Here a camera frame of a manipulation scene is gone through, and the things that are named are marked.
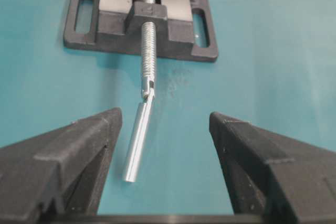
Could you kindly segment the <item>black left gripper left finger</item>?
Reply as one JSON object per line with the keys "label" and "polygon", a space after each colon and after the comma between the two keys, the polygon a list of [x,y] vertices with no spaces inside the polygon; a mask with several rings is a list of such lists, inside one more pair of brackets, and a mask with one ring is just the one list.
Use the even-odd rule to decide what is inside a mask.
{"label": "black left gripper left finger", "polygon": [[122,128],[113,108],[1,148],[1,223],[95,215]]}

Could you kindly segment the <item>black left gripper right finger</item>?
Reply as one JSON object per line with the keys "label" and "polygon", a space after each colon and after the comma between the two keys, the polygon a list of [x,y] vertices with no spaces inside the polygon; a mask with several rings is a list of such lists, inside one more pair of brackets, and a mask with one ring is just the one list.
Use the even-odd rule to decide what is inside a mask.
{"label": "black left gripper right finger", "polygon": [[335,152],[219,112],[209,132],[235,215],[335,223]]}

